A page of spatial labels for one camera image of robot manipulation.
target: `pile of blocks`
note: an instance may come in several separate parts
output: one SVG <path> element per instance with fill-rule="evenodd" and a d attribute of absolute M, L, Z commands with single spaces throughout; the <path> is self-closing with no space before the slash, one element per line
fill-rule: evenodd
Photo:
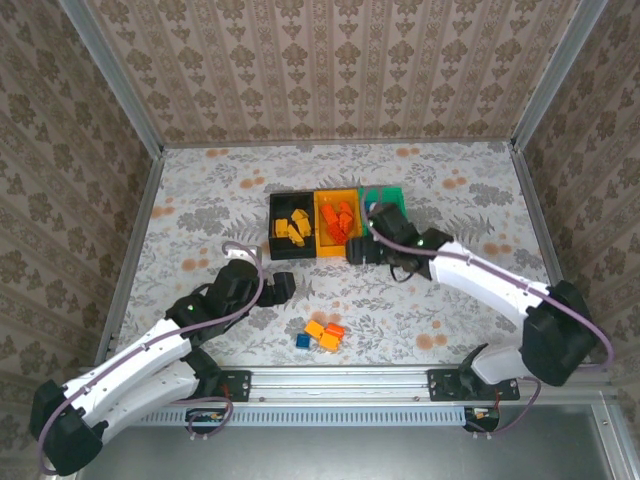
<path fill-rule="evenodd" d="M 279 218 L 276 220 L 276 237 L 289 237 L 294 245 L 297 247 L 304 247 L 304 237 L 311 236 L 309 215 L 304 210 L 298 208 L 291 215 L 291 220 L 293 220 L 298 227 L 297 230 L 296 227 L 289 224 L 289 221 L 286 218 Z"/>
<path fill-rule="evenodd" d="M 340 202 L 340 211 L 336 213 L 329 204 L 320 207 L 322 216 L 329 226 L 329 235 L 338 245 L 345 245 L 349 233 L 353 230 L 353 212 L 347 202 Z"/>
<path fill-rule="evenodd" d="M 311 346 L 311 337 L 318 341 L 318 345 L 331 352 L 337 352 L 342 337 L 344 337 L 344 327 L 330 323 L 324 328 L 318 322 L 311 320 L 305 327 L 306 333 L 299 333 L 296 339 L 296 347 L 308 349 Z"/>

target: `blue block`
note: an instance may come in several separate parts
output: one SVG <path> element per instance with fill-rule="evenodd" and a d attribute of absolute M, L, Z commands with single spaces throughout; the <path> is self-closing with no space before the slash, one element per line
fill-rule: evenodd
<path fill-rule="evenodd" d="M 299 333 L 296 337 L 296 348 L 308 350 L 311 346 L 311 336 L 306 333 Z"/>

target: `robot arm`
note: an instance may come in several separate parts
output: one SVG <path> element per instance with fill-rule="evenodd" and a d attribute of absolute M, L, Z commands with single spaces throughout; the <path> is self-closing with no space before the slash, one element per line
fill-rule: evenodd
<path fill-rule="evenodd" d="M 276 273 L 273 279 L 272 285 L 263 286 L 258 306 L 279 305 L 293 296 L 293 274 Z M 257 294 L 258 283 L 256 267 L 245 259 L 233 258 L 213 284 L 179 299 L 165 318 L 109 361 L 62 386 L 52 380 L 41 385 L 34 394 L 29 423 L 36 439 L 54 411 L 84 389 L 55 418 L 44 440 L 44 452 L 57 472 L 70 475 L 80 470 L 116 434 L 163 405 L 212 396 L 221 370 L 199 347 L 226 332 L 248 312 L 230 323 L 182 334 L 171 332 L 238 312 Z M 162 341 L 152 342 L 161 337 Z M 85 387 L 135 350 L 140 353 L 129 358 L 126 366 L 115 369 L 93 388 Z"/>
<path fill-rule="evenodd" d="M 460 388 L 466 390 L 467 398 L 516 377 L 534 376 L 547 384 L 561 386 L 595 346 L 596 338 L 589 329 L 528 292 L 529 289 L 547 292 L 554 300 L 590 319 L 584 299 L 570 283 L 561 281 L 550 287 L 530 281 L 477 257 L 439 230 L 430 228 L 420 234 L 394 204 L 378 204 L 369 214 L 369 221 L 380 235 L 394 243 L 437 251 L 438 255 L 399 252 L 374 236 L 366 236 L 347 243 L 349 263 L 389 264 L 392 272 L 402 268 L 458 288 L 502 313 L 522 333 L 521 339 L 512 344 L 481 345 L 462 362 Z M 490 266 L 498 276 L 482 266 Z M 509 280 L 524 283 L 527 289 L 522 290 Z"/>

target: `wall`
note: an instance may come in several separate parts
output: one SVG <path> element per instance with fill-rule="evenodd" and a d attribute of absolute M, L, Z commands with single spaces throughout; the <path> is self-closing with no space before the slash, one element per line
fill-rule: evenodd
<path fill-rule="evenodd" d="M 525 156 L 564 274 L 614 342 L 640 439 L 640 2 L 609 2 Z"/>
<path fill-rule="evenodd" d="M 55 1 L 0 3 L 0 478 L 34 388 L 91 365 L 150 158 Z"/>
<path fill-rule="evenodd" d="M 577 0 L 90 0 L 164 142 L 508 138 Z"/>

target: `floral tablecloth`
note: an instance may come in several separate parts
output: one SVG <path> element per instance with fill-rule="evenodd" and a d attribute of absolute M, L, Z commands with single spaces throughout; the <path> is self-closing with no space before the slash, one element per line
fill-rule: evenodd
<path fill-rule="evenodd" d="M 344 259 L 274 261 L 267 242 L 272 192 L 399 185 L 419 230 L 453 234 L 470 250 L 525 277 L 547 281 L 504 142 L 175 149 L 146 233 L 122 349 L 180 296 L 225 264 L 227 239 L 260 245 L 266 271 L 291 271 L 294 298 L 251 315 L 205 350 L 221 365 L 380 365 L 459 362 L 476 345 L 519 335 L 477 300 L 421 277 L 398 284 L 384 266 Z M 310 319 L 346 327 L 340 349 L 295 348 Z"/>

